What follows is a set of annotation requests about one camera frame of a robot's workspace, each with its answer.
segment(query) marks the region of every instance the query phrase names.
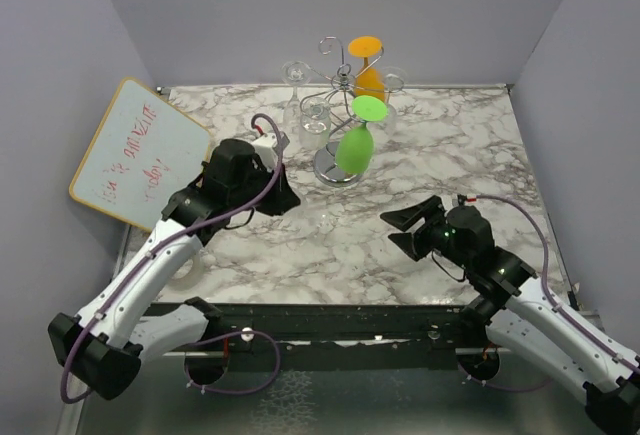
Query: marble table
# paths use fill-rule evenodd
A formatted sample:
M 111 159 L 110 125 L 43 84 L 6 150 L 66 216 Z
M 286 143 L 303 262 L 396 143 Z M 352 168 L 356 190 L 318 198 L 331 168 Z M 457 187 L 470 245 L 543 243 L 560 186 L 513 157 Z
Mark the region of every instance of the marble table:
M 318 87 L 305 87 L 300 96 L 314 91 Z M 169 99 L 205 125 L 217 144 L 228 137 L 253 139 L 254 113 L 281 121 L 291 93 L 266 85 L 178 87 Z M 376 154 L 361 182 L 344 189 L 323 185 L 313 174 L 313 153 L 292 137 L 285 165 L 303 206 L 284 217 L 256 214 L 248 226 L 216 235 L 203 250 L 204 273 L 184 277 L 185 268 L 156 301 L 199 296 L 214 303 L 465 304 L 475 298 L 468 284 L 452 280 L 430 259 L 416 263 L 404 255 L 387 239 L 394 229 L 379 215 L 433 194 L 450 200 L 455 193 L 490 193 L 519 201 L 547 227 L 506 89 L 408 89 L 390 103 L 398 112 L 396 131 L 374 132 Z M 519 212 L 489 201 L 478 208 L 499 245 L 540 269 L 540 241 Z M 244 219 L 238 215 L 234 224 Z M 128 258 L 145 237 L 134 230 Z M 566 291 L 555 253 L 549 279 L 554 290 Z

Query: metal glass holder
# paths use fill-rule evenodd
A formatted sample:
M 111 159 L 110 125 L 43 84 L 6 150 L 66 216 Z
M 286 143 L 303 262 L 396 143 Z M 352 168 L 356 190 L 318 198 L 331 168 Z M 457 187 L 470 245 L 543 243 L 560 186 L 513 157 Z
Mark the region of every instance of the metal glass holder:
M 368 87 L 359 87 L 356 85 L 356 77 L 352 75 L 352 67 L 350 63 L 345 61 L 345 53 L 344 53 L 344 45 L 337 37 L 324 37 L 320 43 L 318 44 L 318 50 L 322 55 L 329 55 L 333 51 L 334 43 L 340 45 L 340 59 L 341 64 L 336 70 L 336 74 L 333 77 L 329 77 L 324 73 L 316 70 L 311 67 L 309 64 L 301 62 L 305 65 L 313 73 L 320 75 L 322 78 L 327 80 L 330 84 L 330 87 L 326 90 L 322 90 L 318 93 L 314 93 L 304 97 L 300 100 L 300 110 L 302 111 L 302 106 L 306 100 L 312 97 L 321 97 L 323 96 L 327 102 L 331 102 L 331 99 L 337 95 L 342 94 L 342 99 L 344 103 L 344 109 L 347 114 L 347 118 L 343 119 L 341 116 L 338 116 L 335 113 L 334 109 L 331 109 L 331 117 L 332 124 L 335 123 L 335 127 L 331 130 L 329 134 L 329 142 L 324 148 L 321 148 L 316 152 L 313 157 L 313 171 L 316 175 L 316 178 L 320 180 L 322 183 L 330 186 L 330 187 L 348 187 L 360 181 L 362 179 L 363 174 L 353 174 L 353 173 L 345 173 L 340 170 L 335 162 L 335 154 L 338 149 L 339 140 L 331 140 L 331 137 L 334 137 L 339 131 L 347 131 L 350 126 L 364 123 L 363 120 L 358 118 L 355 114 L 351 113 L 350 109 L 350 98 L 355 98 L 355 90 L 366 90 L 368 92 L 380 92 L 384 93 L 385 97 L 388 97 L 389 94 L 394 92 L 399 92 L 402 90 L 403 85 L 395 83 L 394 86 L 389 86 L 384 90 L 378 90 L 374 88 Z M 377 57 L 365 66 L 359 73 L 358 76 L 365 73 L 372 66 L 380 61 L 382 55 L 384 54 L 384 47 L 380 47 L 380 51 L 378 52 Z

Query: wall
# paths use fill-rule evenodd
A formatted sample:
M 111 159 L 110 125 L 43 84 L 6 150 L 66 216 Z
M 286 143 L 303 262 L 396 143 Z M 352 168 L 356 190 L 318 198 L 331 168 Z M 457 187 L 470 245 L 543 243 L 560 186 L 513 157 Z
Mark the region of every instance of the wall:
M 318 41 L 375 34 L 424 83 L 515 82 L 561 0 L 113 0 L 161 85 L 278 82 Z
M 0 19 L 0 433 L 51 434 L 47 325 L 107 283 L 122 229 L 67 188 L 119 80 L 151 79 L 109 0 L 0 0 Z
M 513 103 L 567 271 L 640 351 L 640 0 L 564 0 Z

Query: whiteboard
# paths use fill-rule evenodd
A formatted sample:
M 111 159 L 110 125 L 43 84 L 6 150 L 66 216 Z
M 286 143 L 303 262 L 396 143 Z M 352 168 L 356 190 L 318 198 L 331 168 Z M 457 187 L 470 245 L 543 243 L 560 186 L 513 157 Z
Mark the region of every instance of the whiteboard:
M 201 172 L 209 131 L 133 78 L 120 83 L 69 186 L 71 197 L 150 231 Z

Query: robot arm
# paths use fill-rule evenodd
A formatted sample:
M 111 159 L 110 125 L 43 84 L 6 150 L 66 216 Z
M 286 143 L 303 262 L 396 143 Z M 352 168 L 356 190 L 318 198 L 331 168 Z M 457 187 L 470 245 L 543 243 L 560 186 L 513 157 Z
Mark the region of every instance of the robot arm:
M 498 247 L 491 225 L 465 205 L 445 214 L 431 197 L 381 218 L 401 230 L 389 236 L 413 260 L 435 251 L 464 270 L 479 296 L 462 312 L 486 325 L 489 340 L 509 348 L 561 383 L 585 404 L 591 420 L 608 434 L 640 428 L 640 357 L 566 306 L 534 270 Z M 418 221 L 413 233 L 407 231 Z
M 212 322 L 210 307 L 182 305 L 150 321 L 140 318 L 176 271 L 229 224 L 224 215 L 248 207 L 266 190 L 275 175 L 276 153 L 287 143 L 285 136 L 278 147 L 273 134 L 253 143 L 223 140 L 202 173 L 171 196 L 144 246 L 105 290 L 74 317 L 60 313 L 49 324 L 58 362 L 110 400 L 131 384 L 143 361 L 199 341 Z M 284 167 L 277 176 L 252 210 L 274 216 L 300 204 Z

